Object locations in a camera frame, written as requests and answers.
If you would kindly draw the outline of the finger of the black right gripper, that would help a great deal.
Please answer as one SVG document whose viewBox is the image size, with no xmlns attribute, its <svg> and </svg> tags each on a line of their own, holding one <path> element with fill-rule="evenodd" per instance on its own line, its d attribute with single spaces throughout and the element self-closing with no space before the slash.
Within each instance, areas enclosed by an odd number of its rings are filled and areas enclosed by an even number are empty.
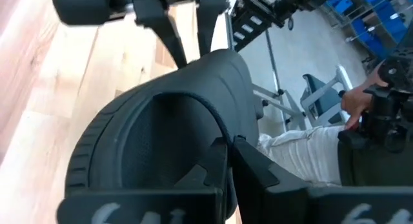
<svg viewBox="0 0 413 224">
<path fill-rule="evenodd" d="M 225 10 L 225 0 L 200 0 L 199 6 L 196 8 L 200 56 L 210 52 L 217 18 Z"/>
<path fill-rule="evenodd" d="M 176 22 L 164 9 L 161 0 L 132 0 L 136 25 L 150 28 L 160 38 L 178 68 L 187 65 Z"/>
</svg>

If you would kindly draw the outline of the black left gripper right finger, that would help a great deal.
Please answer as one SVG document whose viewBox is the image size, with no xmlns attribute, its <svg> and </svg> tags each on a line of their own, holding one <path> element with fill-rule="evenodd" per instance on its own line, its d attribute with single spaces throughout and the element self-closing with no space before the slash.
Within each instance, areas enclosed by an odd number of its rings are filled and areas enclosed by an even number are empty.
<svg viewBox="0 0 413 224">
<path fill-rule="evenodd" d="M 243 137 L 231 149 L 243 224 L 413 224 L 411 187 L 312 187 Z"/>
</svg>

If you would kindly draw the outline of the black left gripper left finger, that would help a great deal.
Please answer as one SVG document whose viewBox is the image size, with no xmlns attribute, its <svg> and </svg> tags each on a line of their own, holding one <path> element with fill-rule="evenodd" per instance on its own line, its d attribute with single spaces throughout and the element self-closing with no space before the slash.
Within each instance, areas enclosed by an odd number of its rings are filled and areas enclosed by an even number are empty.
<svg viewBox="0 0 413 224">
<path fill-rule="evenodd" d="M 209 151 L 171 188 L 86 192 L 64 199 L 58 224 L 224 224 L 226 141 Z"/>
</svg>

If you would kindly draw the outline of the black slide sandal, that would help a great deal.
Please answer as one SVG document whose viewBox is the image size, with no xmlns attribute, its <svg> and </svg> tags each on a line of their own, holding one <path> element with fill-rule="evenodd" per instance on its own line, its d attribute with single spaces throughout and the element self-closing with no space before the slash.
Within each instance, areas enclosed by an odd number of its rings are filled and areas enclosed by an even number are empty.
<svg viewBox="0 0 413 224">
<path fill-rule="evenodd" d="M 121 94 L 87 126 L 70 158 L 65 199 L 86 192 L 171 188 L 219 137 L 227 144 L 227 218 L 236 207 L 230 169 L 235 137 L 258 139 L 248 67 L 211 52 Z"/>
</svg>

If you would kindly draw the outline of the person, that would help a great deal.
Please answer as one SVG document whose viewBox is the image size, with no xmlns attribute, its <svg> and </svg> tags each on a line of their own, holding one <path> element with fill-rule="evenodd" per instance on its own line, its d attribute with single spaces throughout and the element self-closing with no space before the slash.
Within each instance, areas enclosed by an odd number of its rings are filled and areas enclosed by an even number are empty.
<svg viewBox="0 0 413 224">
<path fill-rule="evenodd" d="M 364 83 L 386 86 L 378 74 L 382 67 L 379 64 Z M 413 187 L 413 141 L 399 154 L 381 149 L 352 150 L 338 139 L 339 132 L 352 129 L 337 125 L 290 130 L 278 137 L 261 134 L 257 148 L 293 175 L 313 185 Z"/>
</svg>

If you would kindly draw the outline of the grey chair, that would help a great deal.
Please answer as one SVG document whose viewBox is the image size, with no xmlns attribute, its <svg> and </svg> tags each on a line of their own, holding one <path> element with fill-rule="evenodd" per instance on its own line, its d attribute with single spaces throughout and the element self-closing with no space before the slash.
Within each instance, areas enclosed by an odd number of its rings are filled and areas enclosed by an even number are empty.
<svg viewBox="0 0 413 224">
<path fill-rule="evenodd" d="M 313 127 L 327 127 L 342 125 L 349 119 L 349 115 L 341 109 L 341 98 L 353 86 L 342 65 L 336 66 L 334 77 L 327 83 L 310 74 L 304 74 L 303 79 L 307 87 L 298 103 L 283 89 L 271 92 L 254 85 L 254 93 L 262 100 L 264 107 L 272 105 L 281 111 L 286 131 L 296 128 L 305 130 L 307 121 Z"/>
</svg>

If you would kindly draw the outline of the person's hand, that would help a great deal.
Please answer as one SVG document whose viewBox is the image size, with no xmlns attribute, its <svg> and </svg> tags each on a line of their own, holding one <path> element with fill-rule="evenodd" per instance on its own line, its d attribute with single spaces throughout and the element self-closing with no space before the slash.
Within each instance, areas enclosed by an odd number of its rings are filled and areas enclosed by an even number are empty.
<svg viewBox="0 0 413 224">
<path fill-rule="evenodd" d="M 362 113 L 370 109 L 372 95 L 365 93 L 365 90 L 369 87 L 369 84 L 363 83 L 343 94 L 341 109 L 350 116 L 345 124 L 345 129 L 355 128 Z"/>
</svg>

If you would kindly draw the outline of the blue storage bin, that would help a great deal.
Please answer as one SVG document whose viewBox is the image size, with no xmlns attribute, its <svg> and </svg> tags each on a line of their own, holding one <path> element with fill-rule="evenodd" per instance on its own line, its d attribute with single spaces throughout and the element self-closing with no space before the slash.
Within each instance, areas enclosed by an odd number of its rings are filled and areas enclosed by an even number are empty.
<svg viewBox="0 0 413 224">
<path fill-rule="evenodd" d="M 357 39 L 378 58 L 384 58 L 405 35 L 413 18 L 413 0 L 361 0 L 351 27 Z"/>
<path fill-rule="evenodd" d="M 344 14 L 352 5 L 352 0 L 328 0 L 327 5 L 332 7 L 337 13 Z"/>
</svg>

